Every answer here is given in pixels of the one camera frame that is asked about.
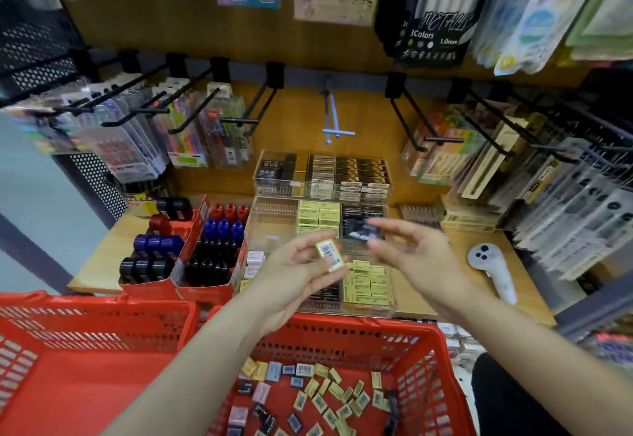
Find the forearm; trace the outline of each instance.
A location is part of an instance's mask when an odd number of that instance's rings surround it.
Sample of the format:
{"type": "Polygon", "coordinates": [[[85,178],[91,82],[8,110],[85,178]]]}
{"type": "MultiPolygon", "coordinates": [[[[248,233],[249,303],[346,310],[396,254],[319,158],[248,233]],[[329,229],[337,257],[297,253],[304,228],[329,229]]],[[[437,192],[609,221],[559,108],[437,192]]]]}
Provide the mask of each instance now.
{"type": "Polygon", "coordinates": [[[205,434],[259,338],[258,315],[241,299],[208,321],[103,435],[205,434]]]}
{"type": "Polygon", "coordinates": [[[633,385],[625,376],[479,288],[459,312],[461,324],[571,434],[630,434],[633,385]]]}

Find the left hand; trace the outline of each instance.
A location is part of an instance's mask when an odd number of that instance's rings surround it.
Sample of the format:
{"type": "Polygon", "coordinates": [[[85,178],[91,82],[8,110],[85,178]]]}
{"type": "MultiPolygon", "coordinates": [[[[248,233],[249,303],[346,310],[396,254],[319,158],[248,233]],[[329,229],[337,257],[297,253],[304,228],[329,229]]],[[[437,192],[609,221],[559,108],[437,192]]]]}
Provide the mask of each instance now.
{"type": "Polygon", "coordinates": [[[268,256],[239,295],[256,312],[260,337],[277,331],[305,299],[349,272],[347,266],[328,272],[332,259],[319,257],[316,250],[316,243],[337,236],[334,230],[303,234],[268,256]]]}

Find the person's leg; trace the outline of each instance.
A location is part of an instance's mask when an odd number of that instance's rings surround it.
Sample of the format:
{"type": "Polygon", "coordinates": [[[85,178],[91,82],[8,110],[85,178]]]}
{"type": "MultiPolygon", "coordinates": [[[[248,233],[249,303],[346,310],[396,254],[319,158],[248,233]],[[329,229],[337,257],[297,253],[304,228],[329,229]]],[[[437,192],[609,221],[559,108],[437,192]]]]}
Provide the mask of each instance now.
{"type": "Polygon", "coordinates": [[[488,353],[475,361],[472,387],[480,436],[569,435],[488,353]]]}

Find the red shopping basket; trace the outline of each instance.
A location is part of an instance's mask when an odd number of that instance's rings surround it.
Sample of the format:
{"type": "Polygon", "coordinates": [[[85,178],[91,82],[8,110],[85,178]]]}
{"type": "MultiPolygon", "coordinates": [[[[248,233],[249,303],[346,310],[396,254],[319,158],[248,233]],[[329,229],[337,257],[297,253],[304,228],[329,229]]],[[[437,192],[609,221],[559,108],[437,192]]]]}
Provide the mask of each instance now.
{"type": "Polygon", "coordinates": [[[0,294],[0,434],[97,435],[194,335],[186,301],[0,294]]]}
{"type": "MultiPolygon", "coordinates": [[[[219,307],[213,308],[212,317],[219,307]]],[[[372,396],[371,371],[382,373],[384,389],[398,390],[402,421],[399,436],[475,436],[466,398],[455,380],[446,340],[435,326],[407,321],[348,318],[325,314],[295,315],[288,323],[262,339],[251,354],[260,361],[283,364],[319,362],[336,368],[343,378],[343,390],[354,388],[359,380],[372,396]]],[[[315,376],[320,383],[323,378],[315,376]]],[[[303,424],[302,433],[319,423],[326,435],[338,436],[330,429],[312,402],[299,413],[292,408],[297,389],[290,387],[290,376],[282,376],[272,389],[266,407],[277,417],[280,427],[294,434],[287,422],[295,412],[303,424]]],[[[248,395],[229,394],[208,435],[224,436],[231,406],[253,408],[248,395]]],[[[342,404],[328,391],[323,396],[333,411],[342,404]]],[[[371,404],[363,416],[350,416],[347,424],[362,436],[382,435],[387,413],[371,404]]],[[[259,421],[249,416],[246,436],[255,434],[259,421]]]]}

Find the hand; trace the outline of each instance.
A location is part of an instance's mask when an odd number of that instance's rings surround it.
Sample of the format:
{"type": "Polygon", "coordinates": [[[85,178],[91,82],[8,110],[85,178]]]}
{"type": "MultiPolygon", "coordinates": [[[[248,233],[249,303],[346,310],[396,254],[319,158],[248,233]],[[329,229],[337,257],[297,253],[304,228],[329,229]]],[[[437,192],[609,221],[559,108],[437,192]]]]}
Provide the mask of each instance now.
{"type": "Polygon", "coordinates": [[[321,258],[316,250],[316,243],[337,236],[334,230],[304,234],[268,256],[243,293],[256,308],[260,337],[281,328],[310,295],[349,272],[347,266],[328,272],[332,258],[321,258]]]}
{"type": "Polygon", "coordinates": [[[455,321],[465,298],[477,288],[462,273],[446,236],[401,219],[371,218],[368,224],[405,239],[406,244],[370,240],[370,255],[400,270],[424,299],[445,318],[455,321]]]}

